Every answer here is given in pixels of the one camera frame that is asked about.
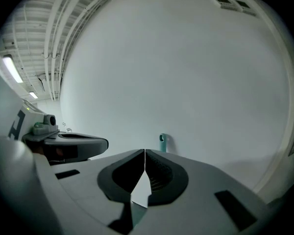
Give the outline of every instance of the wall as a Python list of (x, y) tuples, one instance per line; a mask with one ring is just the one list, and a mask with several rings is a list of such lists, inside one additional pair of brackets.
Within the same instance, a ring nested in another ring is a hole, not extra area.
[(56, 124), (59, 126), (60, 131), (67, 131), (64, 127), (62, 122), (62, 112), (61, 112), (61, 106), (60, 101), (52, 101), (51, 99), (43, 99), (43, 100), (37, 100), (37, 108), (45, 112), (46, 114), (51, 114), (55, 116)]
[(109, 140), (102, 156), (159, 149), (167, 133), (169, 152), (253, 189), (288, 124), (289, 84), (259, 16), (211, 0), (114, 0), (75, 45), (61, 107), (74, 131)]

